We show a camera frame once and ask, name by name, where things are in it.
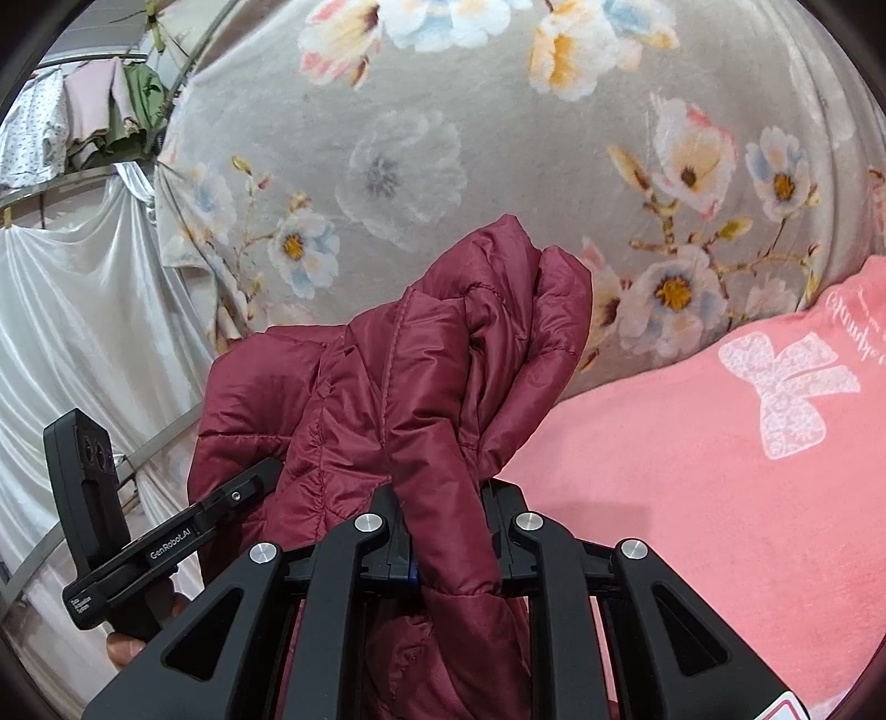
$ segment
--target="human hand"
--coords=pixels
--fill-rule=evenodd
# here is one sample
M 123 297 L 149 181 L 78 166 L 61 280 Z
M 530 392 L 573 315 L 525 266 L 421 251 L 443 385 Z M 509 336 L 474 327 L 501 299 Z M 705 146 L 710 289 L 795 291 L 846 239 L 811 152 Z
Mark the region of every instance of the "human hand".
M 177 592 L 173 598 L 172 613 L 173 617 L 178 617 L 185 607 L 188 606 L 190 600 L 181 592 Z M 129 665 L 133 658 L 136 657 L 144 649 L 144 641 L 137 638 L 131 638 L 121 632 L 112 632 L 105 641 L 105 649 L 108 653 L 108 659 L 117 670 L 122 670 Z

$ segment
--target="pink fabric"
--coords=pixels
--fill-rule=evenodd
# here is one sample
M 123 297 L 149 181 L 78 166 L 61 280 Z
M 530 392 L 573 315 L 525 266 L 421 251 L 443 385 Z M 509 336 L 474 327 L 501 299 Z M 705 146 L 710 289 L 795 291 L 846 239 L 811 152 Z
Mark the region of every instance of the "pink fabric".
M 122 120 L 136 121 L 120 58 L 91 60 L 65 78 L 70 134 L 68 144 L 80 143 L 108 131 L 111 97 Z
M 556 402 L 590 308 L 581 264 L 532 247 L 505 216 L 349 325 L 244 340 L 210 373 L 190 499 L 267 456 L 284 470 L 249 519 L 201 552 L 206 580 L 254 542 L 316 542 L 390 482 L 424 602 L 387 604 L 370 623 L 367 717 L 528 720 L 525 606 L 498 595 L 478 484 Z
M 500 477 L 640 537 L 813 710 L 886 632 L 886 258 L 804 313 L 557 406 Z

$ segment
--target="white bow print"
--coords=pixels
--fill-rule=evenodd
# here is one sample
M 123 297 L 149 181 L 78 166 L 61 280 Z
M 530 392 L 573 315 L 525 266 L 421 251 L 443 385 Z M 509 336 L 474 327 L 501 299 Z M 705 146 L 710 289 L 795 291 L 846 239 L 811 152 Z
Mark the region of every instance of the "white bow print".
M 837 358 L 815 333 L 778 356 L 763 333 L 744 335 L 720 347 L 720 362 L 760 396 L 760 436 L 768 458 L 786 458 L 825 439 L 825 421 L 807 398 L 861 390 L 859 379 L 845 365 L 826 367 Z

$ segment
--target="white sticker with red border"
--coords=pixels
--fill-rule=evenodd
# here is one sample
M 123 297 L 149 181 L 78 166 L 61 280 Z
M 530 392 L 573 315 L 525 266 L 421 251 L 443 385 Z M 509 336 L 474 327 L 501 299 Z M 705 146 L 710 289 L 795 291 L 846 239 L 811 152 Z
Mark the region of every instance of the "white sticker with red border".
M 784 693 L 754 720 L 809 720 L 794 693 Z

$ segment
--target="ceiling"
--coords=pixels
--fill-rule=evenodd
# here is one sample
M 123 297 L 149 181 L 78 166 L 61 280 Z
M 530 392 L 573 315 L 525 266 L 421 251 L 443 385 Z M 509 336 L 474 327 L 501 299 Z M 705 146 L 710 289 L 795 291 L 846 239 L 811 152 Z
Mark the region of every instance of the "ceiling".
M 68 26 L 46 53 L 47 58 L 85 50 L 126 50 L 144 35 L 144 0 L 95 0 Z

